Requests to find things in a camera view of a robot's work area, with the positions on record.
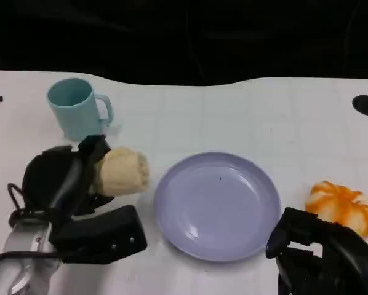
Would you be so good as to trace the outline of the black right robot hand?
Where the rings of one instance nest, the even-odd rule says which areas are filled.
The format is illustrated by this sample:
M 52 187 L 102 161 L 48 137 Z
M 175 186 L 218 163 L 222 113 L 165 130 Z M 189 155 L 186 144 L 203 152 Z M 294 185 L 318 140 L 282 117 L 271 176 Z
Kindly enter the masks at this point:
M 265 251 L 278 294 L 368 294 L 368 243 L 352 229 L 287 207 Z

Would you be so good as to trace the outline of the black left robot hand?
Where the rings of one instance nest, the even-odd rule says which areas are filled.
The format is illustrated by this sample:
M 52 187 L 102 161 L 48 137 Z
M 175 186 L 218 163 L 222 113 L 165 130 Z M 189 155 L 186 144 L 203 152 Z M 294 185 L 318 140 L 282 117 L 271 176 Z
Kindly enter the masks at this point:
M 56 146 L 37 155 L 26 167 L 22 181 L 25 205 L 43 210 L 54 220 L 94 213 L 113 200 L 93 188 L 96 164 L 110 151 L 105 135 L 84 138 L 76 151 Z

